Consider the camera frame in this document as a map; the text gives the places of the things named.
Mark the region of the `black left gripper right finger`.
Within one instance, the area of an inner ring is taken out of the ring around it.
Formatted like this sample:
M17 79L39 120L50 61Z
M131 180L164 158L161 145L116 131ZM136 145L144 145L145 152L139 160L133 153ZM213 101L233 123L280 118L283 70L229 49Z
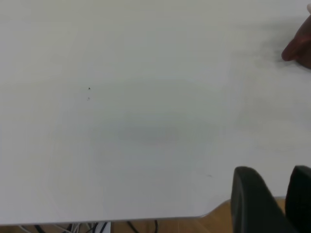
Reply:
M295 166L285 199L285 214L300 233L311 231L311 169Z

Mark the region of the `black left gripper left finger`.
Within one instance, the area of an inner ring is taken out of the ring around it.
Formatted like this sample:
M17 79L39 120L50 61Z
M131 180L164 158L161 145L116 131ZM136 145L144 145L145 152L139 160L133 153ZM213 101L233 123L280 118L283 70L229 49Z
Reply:
M235 168L230 200L234 233L296 233L259 173Z

